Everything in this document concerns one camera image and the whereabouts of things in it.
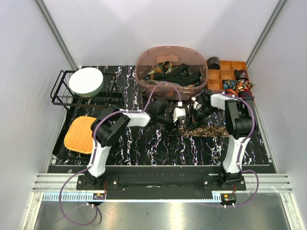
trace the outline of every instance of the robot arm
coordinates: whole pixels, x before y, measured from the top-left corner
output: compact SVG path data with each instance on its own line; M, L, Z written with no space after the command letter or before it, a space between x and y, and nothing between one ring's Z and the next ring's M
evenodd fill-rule
M221 172L219 174L220 185L234 184L241 179L241 172L238 168L242 168L242 160L245 148L250 138L243 140L248 136L252 128L252 118L248 108L239 100L226 97L221 93L213 94L211 90L205 90L194 101L193 115L196 118L205 118L217 109L225 112L226 130L229 134L229 143L227 155L223 162ZM255 114L252 98L244 99L253 114ZM255 117L255 129L258 128L258 122Z
M153 125L156 122L163 123L166 127L173 127L174 123L178 119L185 118L185 109L175 108L173 114L168 115L166 114L167 106L168 101L166 99L157 99L146 112L123 112L111 116L100 127L98 127L96 139L99 144L97 147L95 147L95 142L93 140L93 150L90 163L88 165L89 170L85 173L89 181L92 184L96 184L97 177L105 173L106 160L109 151L113 145L118 143L119 136L126 130L126 127L145 127L147 125ZM91 130L93 133L102 119L119 110L122 109L117 108L115 105L110 105L107 109L105 109L103 113L92 123Z
M239 150L242 141L247 137L252 127L252 119L249 110L241 101L225 97L221 93L213 94L210 90L205 90L196 98L192 98L192 100L194 101L194 111L192 111L193 116L197 116L198 119L203 119L218 109L225 111L226 130L230 137L226 159L224 160L219 173L219 184L228 187L228 185L239 182L241 179L241 172L238 168L238 164L241 166L249 138L242 145L242 154ZM253 100L247 98L245 101L249 104L255 114ZM106 160L109 151L113 145L118 143L119 136L126 130L126 127L144 127L156 122L163 123L165 126L173 126L178 119L185 117L185 110L182 108L176 108L172 115L167 115L165 113L167 106L167 100L157 99L146 112L130 114L120 113L111 116L107 121L105 121L97 129L96 139L99 145L96 149L95 147L93 148L90 164L88 165L89 170L85 173L89 181L92 184L96 184L97 177L105 173ZM94 131L102 119L118 110L120 109L115 105L110 105L93 122L91 130Z

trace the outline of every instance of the black wire rack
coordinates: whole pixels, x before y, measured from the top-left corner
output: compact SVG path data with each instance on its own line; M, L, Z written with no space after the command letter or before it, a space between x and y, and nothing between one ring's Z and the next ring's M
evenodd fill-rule
M103 73L103 88L101 92L90 98L80 97L69 88L68 82L75 71L66 70L59 73L59 76L51 90L51 102L55 105L63 105L68 111L68 106L87 108L106 108L109 104L121 105L123 95L118 92L116 86L117 75L115 73Z
M90 98L80 97L69 88L69 79L75 71L61 71L51 90L51 102L55 105L62 105L67 110L65 122L52 151L52 154L58 158L59 164L85 164L90 160L90 154L80 154L78 152L68 150L64 145L64 138L72 124L79 116L88 115L98 117L103 110L110 104L121 107L124 103L123 94L118 92L116 80L118 74L116 72L103 72L104 81L101 92Z

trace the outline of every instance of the black strap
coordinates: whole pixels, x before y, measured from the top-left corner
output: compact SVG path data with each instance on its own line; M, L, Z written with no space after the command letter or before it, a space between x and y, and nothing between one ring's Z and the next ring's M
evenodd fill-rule
M193 85L200 81L200 77L201 77L200 71L194 72L190 76L187 76L186 78L181 78L179 75L185 68L189 68L188 65L181 64L177 69L175 69L174 71L170 73L167 73L167 74L155 73L154 79L157 81L168 81L172 83L177 83L180 86Z
M194 72L179 84L180 86L194 85L201 80L201 72Z

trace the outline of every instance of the pink plastic container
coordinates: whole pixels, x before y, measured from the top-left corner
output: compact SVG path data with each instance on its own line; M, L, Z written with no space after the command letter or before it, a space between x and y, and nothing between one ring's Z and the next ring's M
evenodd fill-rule
M169 60L172 62L173 66L185 63L189 65L191 72L201 71L200 86L176 85L176 88L180 92L181 100L188 101L205 88L209 76L207 61L202 57L202 55L192 49L180 46L159 46L145 51L136 63L134 71L135 80L141 88L142 94L149 97L155 85L144 84L141 80L145 78L146 74L151 71L153 66L157 65L157 57L169 56L171 54L178 56L178 62ZM158 86L153 93L153 98L165 98L167 100L179 99L176 90L172 86L167 85Z

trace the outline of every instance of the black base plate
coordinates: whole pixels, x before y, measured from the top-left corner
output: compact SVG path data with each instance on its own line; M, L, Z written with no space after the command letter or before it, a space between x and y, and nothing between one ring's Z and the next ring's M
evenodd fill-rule
M204 176L203 177L204 189L206 191L233 191L234 185L236 185L237 191L246 191L246 185L244 177L238 183L220 186L218 183L218 176Z
M77 190L104 190L103 182L107 182L107 189L117 190L118 188L118 175L108 174L105 177L97 179L97 185L92 185L85 175L79 175L77 182Z

